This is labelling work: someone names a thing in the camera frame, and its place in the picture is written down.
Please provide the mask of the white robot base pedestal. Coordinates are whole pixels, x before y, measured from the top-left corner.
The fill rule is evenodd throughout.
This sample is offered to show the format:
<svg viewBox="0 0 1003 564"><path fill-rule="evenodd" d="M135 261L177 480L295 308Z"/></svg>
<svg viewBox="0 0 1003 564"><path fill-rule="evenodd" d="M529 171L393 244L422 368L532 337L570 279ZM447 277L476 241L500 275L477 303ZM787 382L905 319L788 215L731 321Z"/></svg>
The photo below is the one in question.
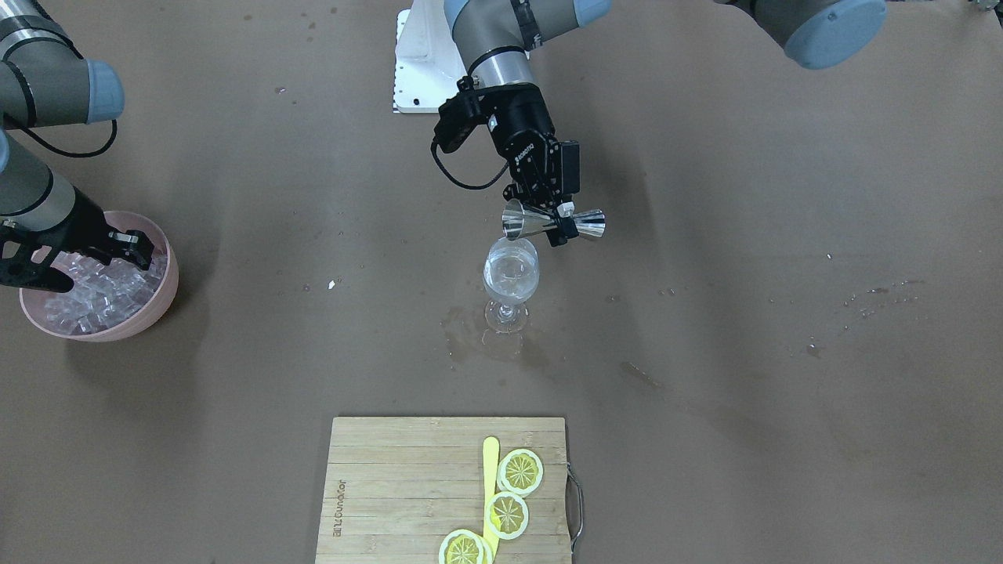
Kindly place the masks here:
<svg viewBox="0 0 1003 564"><path fill-rule="evenodd" d="M392 110L436 114L466 74L451 37L444 1L413 1L396 18Z"/></svg>

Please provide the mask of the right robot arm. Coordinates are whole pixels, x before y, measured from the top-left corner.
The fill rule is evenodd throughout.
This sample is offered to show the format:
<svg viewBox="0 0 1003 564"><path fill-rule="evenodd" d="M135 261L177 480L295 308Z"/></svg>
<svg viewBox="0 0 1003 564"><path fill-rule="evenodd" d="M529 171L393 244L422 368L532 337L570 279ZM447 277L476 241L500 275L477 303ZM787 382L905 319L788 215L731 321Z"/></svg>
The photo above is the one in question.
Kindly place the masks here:
<svg viewBox="0 0 1003 564"><path fill-rule="evenodd" d="M40 2L1 4L1 239L15 246L1 261L3 286L71 291L72 279L53 266L60 253L150 268L154 243L146 233L108 225L98 204L11 136L22 132L54 154L73 157L37 128L115 124L123 108L118 72L83 56Z"/></svg>

